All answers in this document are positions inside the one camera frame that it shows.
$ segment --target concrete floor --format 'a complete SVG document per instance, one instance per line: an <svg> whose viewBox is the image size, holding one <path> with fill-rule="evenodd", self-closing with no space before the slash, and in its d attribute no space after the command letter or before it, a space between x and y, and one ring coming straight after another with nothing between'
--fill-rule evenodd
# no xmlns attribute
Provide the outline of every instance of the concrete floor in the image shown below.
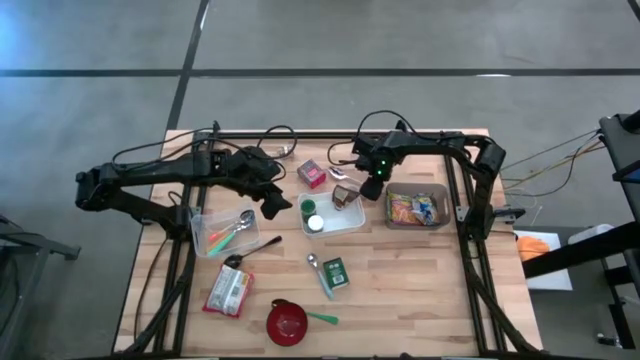
<svg viewBox="0 0 640 360"><path fill-rule="evenodd" d="M199 3L0 0L0 69L180 69ZM194 68L624 68L640 63L639 35L623 0L222 0L210 4ZM0 77L0 213L83 247L74 263L50 260L17 358L109 352L140 226L115 211L78 210L74 175L160 139L177 84L177 77ZM228 129L353 128L367 112L389 108L417 128L489 128L511 163L595 129L602 116L637 110L638 88L633 76L191 79L177 127L216 119ZM392 124L380 117L367 126ZM523 176L577 145L504 175ZM526 190L552 189L566 171ZM585 156L567 187L538 199L519 223L631 220L612 172L606 152ZM553 321L553 300L534 301L545 347L585 355L579 349L591 339L591 320L563 328Z"/></svg>

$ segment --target wooden table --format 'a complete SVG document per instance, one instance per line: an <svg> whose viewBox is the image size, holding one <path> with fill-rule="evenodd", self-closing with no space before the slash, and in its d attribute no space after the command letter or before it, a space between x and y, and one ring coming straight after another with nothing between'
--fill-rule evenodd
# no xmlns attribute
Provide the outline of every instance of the wooden table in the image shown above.
<svg viewBox="0 0 640 360"><path fill-rule="evenodd" d="M488 134L486 130L476 129L464 132ZM179 133L181 131L169 131L167 138ZM166 144L162 154L188 143L190 138L188 135ZM242 146L255 144L255 140L234 142ZM283 241L245 259L242 269L255 275L255 283L240 319L201 311L223 259L198 258L183 356L398 356L402 352L415 356L477 355L453 220L437 231L390 230L384 224L383 201L364 201L367 222L357 232L313 241L305 237L295 206L298 195L332 191L335 182L329 177L325 184L310 190L298 179L296 168L310 158L327 168L326 151L333 142L300 140L293 158L282 161L288 175L277 184L294 208L279 213L272 221L265 220L260 211L256 211L263 241L277 235L282 235ZM275 154L283 143L282 140L265 141L263 148L268 154ZM340 145L332 156L349 159L350 150L350 145ZM345 170L353 177L365 178L365 174L355 169ZM457 178L458 188L464 189L461 176ZM443 157L409 156L403 165L394 168L391 181L447 186ZM170 190L181 193L182 185L156 185L151 198L170 205L167 197ZM461 197L463 204L466 203L465 196ZM243 200L246 198L238 197L235 192L213 187L208 191L204 211L232 209ZM494 206L505 203L500 181L495 184L492 203ZM496 225L495 228L511 230L507 226ZM114 350L124 349L133 341L135 308L151 261L164 237L157 225L146 227L142 233ZM160 304L169 247L163 249L153 273L143 301L139 329L144 328ZM540 348L540 336L513 236L492 233L487 248L498 302L525 338ZM335 301L327 299L307 264L306 255L310 252L315 252L323 261L336 257L344 261L350 285L335 291ZM269 340L265 330L271 300L276 298L296 302L307 311L338 316L340 324L333 326L310 319L308 333L300 344L280 347ZM176 309L177 306L169 318L165 341L168 346L173 339ZM490 348L494 348L484 305L482 313Z"/></svg>

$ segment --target orange object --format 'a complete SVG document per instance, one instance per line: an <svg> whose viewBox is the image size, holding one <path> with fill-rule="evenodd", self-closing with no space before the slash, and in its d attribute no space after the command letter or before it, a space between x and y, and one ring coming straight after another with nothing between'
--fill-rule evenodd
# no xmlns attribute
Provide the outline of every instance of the orange object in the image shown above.
<svg viewBox="0 0 640 360"><path fill-rule="evenodd" d="M531 236L520 236L516 241L520 260L527 261L551 251L544 241Z"/></svg>

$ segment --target plastic lid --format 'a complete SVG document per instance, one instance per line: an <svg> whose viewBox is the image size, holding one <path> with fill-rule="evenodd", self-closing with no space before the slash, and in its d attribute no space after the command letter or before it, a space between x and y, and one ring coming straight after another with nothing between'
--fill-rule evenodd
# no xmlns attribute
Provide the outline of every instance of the plastic lid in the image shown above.
<svg viewBox="0 0 640 360"><path fill-rule="evenodd" d="M309 230L318 232L322 230L322 227L324 226L324 220L322 219L322 217L320 217L320 215L313 215L309 218L307 225L309 226Z"/></svg>

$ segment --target snack package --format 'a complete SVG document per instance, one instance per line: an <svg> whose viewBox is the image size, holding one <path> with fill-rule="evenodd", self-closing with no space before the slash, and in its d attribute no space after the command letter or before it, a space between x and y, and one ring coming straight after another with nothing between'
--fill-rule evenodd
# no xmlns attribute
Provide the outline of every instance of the snack package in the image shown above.
<svg viewBox="0 0 640 360"><path fill-rule="evenodd" d="M202 311L219 312L233 318L240 317L242 304L252 284L253 274L222 265Z"/></svg>
<svg viewBox="0 0 640 360"><path fill-rule="evenodd" d="M387 194L387 216L392 223L398 225L422 225L413 214L413 204L411 196L394 193Z"/></svg>
<svg viewBox="0 0 640 360"><path fill-rule="evenodd" d="M417 194L411 199L412 213L425 226L440 224L436 201L431 195Z"/></svg>
<svg viewBox="0 0 640 360"><path fill-rule="evenodd" d="M387 193L387 217L397 225L435 226L440 224L436 202L431 195Z"/></svg>

